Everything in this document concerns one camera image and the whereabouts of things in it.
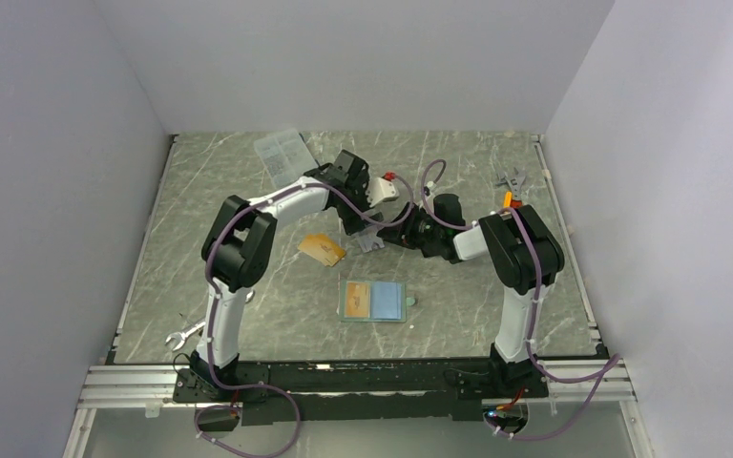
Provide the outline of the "green card holder wallet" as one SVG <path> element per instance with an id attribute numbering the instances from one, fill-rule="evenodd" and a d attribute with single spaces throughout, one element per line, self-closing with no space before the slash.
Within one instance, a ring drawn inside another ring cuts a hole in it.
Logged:
<path id="1" fill-rule="evenodd" d="M 346 283 L 352 280 L 341 281 L 340 303 L 338 315 L 342 322 L 353 323 L 404 323 L 407 320 L 408 310 L 417 304 L 417 299 L 411 296 L 403 282 L 396 281 L 363 281 L 371 284 L 370 317 L 365 319 L 348 319 L 344 316 Z"/>

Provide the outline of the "gold credit card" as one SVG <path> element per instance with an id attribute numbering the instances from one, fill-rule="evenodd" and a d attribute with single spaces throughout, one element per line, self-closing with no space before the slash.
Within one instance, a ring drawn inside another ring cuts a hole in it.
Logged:
<path id="1" fill-rule="evenodd" d="M 348 319 L 370 317 L 371 284 L 363 281 L 348 281 L 345 289 L 344 316 Z"/>
<path id="2" fill-rule="evenodd" d="M 326 267 L 336 265 L 346 256 L 346 250 L 325 234 L 306 236 L 298 249 Z"/>

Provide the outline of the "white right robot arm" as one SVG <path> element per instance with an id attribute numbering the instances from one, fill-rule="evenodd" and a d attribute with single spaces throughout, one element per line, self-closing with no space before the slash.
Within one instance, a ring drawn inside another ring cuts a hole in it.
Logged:
<path id="1" fill-rule="evenodd" d="M 536 353 L 538 307 L 565 266 L 563 249 L 531 205 L 488 215 L 471 227 L 455 194 L 434 197 L 430 210 L 412 204 L 404 209 L 409 211 L 405 220 L 378 231 L 382 241 L 452 264 L 484 256 L 491 260 L 504 296 L 488 383 L 500 396 L 514 394 L 535 373 L 531 357 Z"/>

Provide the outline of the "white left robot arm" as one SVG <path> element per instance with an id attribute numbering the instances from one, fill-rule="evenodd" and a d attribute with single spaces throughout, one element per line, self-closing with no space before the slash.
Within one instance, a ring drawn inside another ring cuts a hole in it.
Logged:
<path id="1" fill-rule="evenodd" d="M 214 401 L 236 387 L 239 335 L 245 300 L 264 275 L 279 230 L 301 218 L 334 209 L 345 231 L 356 234 L 372 221 L 367 212 L 398 198 L 394 183 L 374 177 L 368 164 L 342 150 L 331 163 L 260 198 L 226 198 L 201 249 L 209 300 L 203 335 L 190 357 L 199 389 Z"/>

